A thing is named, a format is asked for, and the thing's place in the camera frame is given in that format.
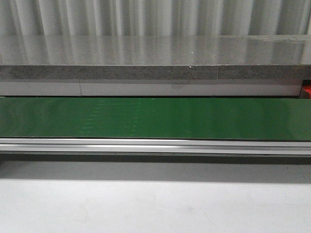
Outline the green conveyor belt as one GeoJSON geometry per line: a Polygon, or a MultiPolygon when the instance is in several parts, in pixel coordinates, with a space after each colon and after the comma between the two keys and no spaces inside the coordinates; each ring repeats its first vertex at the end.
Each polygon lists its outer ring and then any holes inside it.
{"type": "Polygon", "coordinates": [[[309,141],[311,101],[2,97],[2,137],[309,141]]]}

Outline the red object at right edge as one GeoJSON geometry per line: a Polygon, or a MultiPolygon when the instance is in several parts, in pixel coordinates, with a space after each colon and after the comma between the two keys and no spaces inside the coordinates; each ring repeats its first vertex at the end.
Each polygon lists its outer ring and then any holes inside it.
{"type": "Polygon", "coordinates": [[[301,98],[311,99],[311,85],[302,86],[301,98]]]}

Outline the grey pleated curtain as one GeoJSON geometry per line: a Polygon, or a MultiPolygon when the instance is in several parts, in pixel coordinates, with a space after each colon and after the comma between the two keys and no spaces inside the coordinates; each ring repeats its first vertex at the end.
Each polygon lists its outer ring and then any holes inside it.
{"type": "Polygon", "coordinates": [[[1,35],[311,33],[308,0],[3,0],[1,35]]]}

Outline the aluminium conveyor side rail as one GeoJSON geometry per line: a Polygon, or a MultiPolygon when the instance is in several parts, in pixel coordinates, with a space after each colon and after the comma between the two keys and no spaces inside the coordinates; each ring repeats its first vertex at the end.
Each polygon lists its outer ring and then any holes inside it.
{"type": "Polygon", "coordinates": [[[235,140],[2,138],[0,150],[310,156],[311,144],[235,140]]]}

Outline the grey stone counter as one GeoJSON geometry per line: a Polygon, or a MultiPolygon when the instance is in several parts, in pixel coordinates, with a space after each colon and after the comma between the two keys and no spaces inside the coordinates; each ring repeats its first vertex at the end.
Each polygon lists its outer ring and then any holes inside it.
{"type": "Polygon", "coordinates": [[[298,97],[310,82],[308,35],[0,38],[2,96],[298,97]]]}

